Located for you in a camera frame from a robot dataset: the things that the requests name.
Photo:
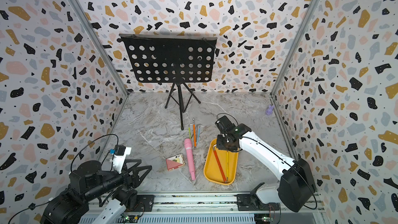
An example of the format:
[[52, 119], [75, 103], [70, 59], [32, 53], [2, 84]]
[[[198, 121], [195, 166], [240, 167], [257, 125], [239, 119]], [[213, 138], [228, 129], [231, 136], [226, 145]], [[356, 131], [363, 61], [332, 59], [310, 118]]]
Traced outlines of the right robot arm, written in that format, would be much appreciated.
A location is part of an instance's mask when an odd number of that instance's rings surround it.
[[315, 181], [307, 161], [295, 160], [277, 151], [245, 124], [231, 122], [227, 114], [219, 117], [215, 125], [220, 131], [216, 142], [219, 150], [250, 153], [278, 180], [268, 186], [265, 183], [258, 184], [247, 200], [239, 196], [240, 206], [260, 210], [269, 204], [282, 203], [287, 209], [297, 213], [310, 198], [315, 198]]

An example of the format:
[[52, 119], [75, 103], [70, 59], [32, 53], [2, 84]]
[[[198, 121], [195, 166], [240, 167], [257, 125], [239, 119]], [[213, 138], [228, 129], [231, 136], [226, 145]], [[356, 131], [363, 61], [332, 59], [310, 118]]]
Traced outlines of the orange hex key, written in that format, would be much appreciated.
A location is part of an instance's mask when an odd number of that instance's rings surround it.
[[192, 119], [192, 125], [193, 125], [194, 150], [196, 150], [197, 149], [197, 131], [196, 131], [194, 118]]

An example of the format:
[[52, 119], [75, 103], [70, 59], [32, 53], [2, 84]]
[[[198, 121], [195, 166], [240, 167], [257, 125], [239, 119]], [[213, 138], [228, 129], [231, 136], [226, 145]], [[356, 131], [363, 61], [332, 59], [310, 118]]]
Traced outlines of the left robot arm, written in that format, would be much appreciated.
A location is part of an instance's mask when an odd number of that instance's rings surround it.
[[89, 203], [108, 193], [109, 200], [97, 219], [111, 223], [126, 210], [139, 206], [136, 188], [152, 170], [152, 166], [141, 166], [140, 159], [128, 159], [121, 172], [104, 171], [99, 161], [84, 162], [69, 175], [70, 184], [59, 196], [51, 200], [44, 210], [41, 224], [77, 224], [90, 207]]

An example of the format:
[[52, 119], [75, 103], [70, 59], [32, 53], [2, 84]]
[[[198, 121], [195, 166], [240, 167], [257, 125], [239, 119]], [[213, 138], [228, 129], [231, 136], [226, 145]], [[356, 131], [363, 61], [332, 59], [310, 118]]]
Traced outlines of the red hex key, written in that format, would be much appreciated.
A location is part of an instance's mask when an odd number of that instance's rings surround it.
[[221, 174], [221, 176], [222, 176], [223, 182], [225, 183], [226, 176], [225, 176], [225, 173], [224, 173], [224, 171], [223, 171], [223, 168], [222, 168], [221, 162], [220, 162], [220, 160], [219, 160], [218, 154], [217, 154], [217, 152], [216, 152], [216, 147], [217, 147], [217, 145], [215, 144], [215, 145], [212, 147], [212, 150], [213, 150], [213, 154], [214, 154], [214, 157], [215, 157], [215, 159], [216, 159], [216, 162], [217, 162], [217, 165], [218, 165], [220, 174]]

